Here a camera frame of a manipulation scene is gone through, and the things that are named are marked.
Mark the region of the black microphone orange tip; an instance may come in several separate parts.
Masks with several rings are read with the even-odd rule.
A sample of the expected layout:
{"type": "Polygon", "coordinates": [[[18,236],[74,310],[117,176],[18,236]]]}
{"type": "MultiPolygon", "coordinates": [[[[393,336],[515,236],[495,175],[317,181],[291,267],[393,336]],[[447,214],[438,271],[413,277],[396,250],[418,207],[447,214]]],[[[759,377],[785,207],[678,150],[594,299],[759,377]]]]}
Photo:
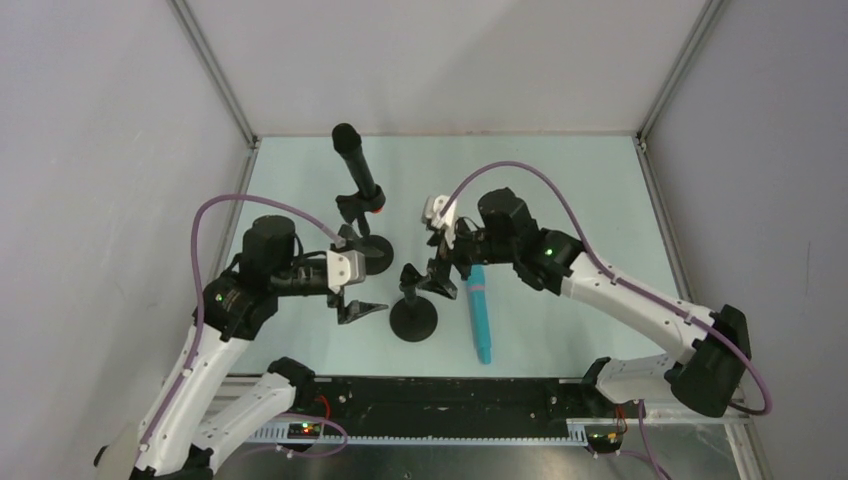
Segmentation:
{"type": "Polygon", "coordinates": [[[379,213],[386,202],[385,194],[367,164],[360,134],[351,124],[340,123],[333,128],[331,137],[334,150],[357,186],[354,194],[335,198],[340,212],[348,221],[360,213],[379,213]]]}

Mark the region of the black microphone stand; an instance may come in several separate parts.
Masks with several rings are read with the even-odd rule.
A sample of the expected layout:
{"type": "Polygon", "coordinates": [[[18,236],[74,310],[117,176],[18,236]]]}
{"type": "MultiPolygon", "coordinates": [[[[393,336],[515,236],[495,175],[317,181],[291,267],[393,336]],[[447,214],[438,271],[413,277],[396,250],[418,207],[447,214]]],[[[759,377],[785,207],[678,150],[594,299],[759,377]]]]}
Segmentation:
{"type": "Polygon", "coordinates": [[[356,223],[359,237],[354,241],[357,251],[365,256],[368,275],[378,275],[386,271],[394,260],[394,249],[388,239],[373,234],[366,218],[367,213],[379,213],[385,205],[385,194],[379,184],[374,185],[370,194],[358,191],[352,195],[338,195],[335,198],[337,208],[344,222],[350,226],[356,223]]]}
{"type": "Polygon", "coordinates": [[[423,276],[412,264],[405,264],[399,277],[399,290],[403,298],[390,310],[389,324],[392,332],[401,340],[410,343],[428,339],[438,325],[435,306],[417,293],[418,284],[422,279],[423,276]]]}

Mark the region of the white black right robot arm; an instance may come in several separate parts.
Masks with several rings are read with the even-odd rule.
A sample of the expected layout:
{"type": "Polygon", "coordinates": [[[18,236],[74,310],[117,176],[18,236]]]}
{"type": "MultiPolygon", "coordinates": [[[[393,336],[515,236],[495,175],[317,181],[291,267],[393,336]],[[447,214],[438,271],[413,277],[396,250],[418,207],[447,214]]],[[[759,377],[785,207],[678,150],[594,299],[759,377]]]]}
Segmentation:
{"type": "Polygon", "coordinates": [[[715,311],[674,299],[593,257],[583,241],[538,226],[526,202],[509,188],[478,202],[482,226],[457,216],[448,196],[431,196],[422,222],[431,231],[434,257],[419,288],[455,298],[450,274],[469,279],[474,266],[506,264],[536,291],[589,305],[662,349],[631,360],[597,359],[583,377],[608,402],[671,397],[690,410],[720,418],[751,361],[745,314],[725,305],[715,311]]]}

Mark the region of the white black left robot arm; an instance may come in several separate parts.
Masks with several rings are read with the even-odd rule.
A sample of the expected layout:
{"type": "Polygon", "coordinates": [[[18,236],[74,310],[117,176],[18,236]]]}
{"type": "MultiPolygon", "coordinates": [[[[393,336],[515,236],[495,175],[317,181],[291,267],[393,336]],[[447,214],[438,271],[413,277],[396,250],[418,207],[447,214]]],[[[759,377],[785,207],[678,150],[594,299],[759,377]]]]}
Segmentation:
{"type": "Polygon", "coordinates": [[[363,282],[389,254],[349,225],[341,246],[306,252],[294,222],[256,219],[231,266],[202,292],[183,350],[140,424],[103,447],[99,479],[211,479],[262,425],[306,396],[314,373],[290,358],[272,362],[259,381],[213,417],[206,412],[231,368],[273,317],[284,297],[324,296],[344,325],[382,305],[345,302],[344,289],[363,282]]]}

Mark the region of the blue microphone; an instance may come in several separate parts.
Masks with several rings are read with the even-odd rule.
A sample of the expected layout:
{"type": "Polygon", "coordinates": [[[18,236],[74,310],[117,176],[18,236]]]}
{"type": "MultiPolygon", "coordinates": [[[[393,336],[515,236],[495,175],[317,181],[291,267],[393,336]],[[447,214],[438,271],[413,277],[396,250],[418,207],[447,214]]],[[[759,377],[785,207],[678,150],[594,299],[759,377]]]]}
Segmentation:
{"type": "Polygon", "coordinates": [[[471,319],[472,338],[478,360],[483,365],[492,362],[492,344],[486,301],[486,282],[482,265],[473,265],[465,281],[471,319]]]}

